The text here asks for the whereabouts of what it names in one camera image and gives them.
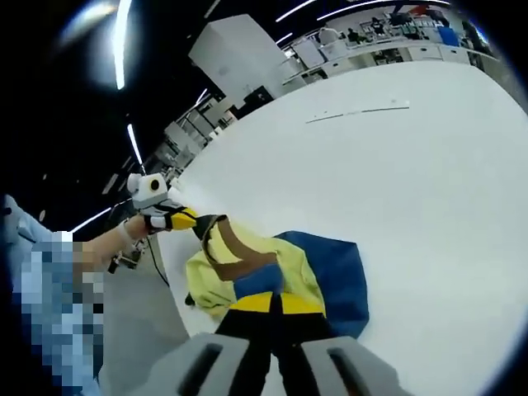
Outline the person's left hand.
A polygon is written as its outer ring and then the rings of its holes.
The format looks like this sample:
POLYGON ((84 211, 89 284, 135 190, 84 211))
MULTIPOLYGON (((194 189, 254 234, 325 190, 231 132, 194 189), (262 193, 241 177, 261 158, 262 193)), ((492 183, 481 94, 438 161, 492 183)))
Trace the person's left hand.
POLYGON ((141 214, 136 214, 123 223, 126 235, 133 241, 146 238, 149 235, 149 228, 145 218, 141 214))

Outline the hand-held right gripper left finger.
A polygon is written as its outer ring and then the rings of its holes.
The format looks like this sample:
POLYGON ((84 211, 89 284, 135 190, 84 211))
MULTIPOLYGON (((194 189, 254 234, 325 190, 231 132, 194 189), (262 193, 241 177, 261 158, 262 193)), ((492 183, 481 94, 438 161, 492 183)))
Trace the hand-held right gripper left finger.
POLYGON ((155 363, 134 395, 260 395, 271 366, 271 292, 232 304, 214 332, 200 332, 155 363))

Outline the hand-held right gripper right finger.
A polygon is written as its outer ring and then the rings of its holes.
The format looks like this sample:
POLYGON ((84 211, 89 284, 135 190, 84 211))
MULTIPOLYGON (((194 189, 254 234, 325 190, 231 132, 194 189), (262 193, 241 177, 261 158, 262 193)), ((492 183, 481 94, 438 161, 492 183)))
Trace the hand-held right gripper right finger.
POLYGON ((274 296, 274 355, 288 395, 409 394, 396 369, 297 295, 274 296))

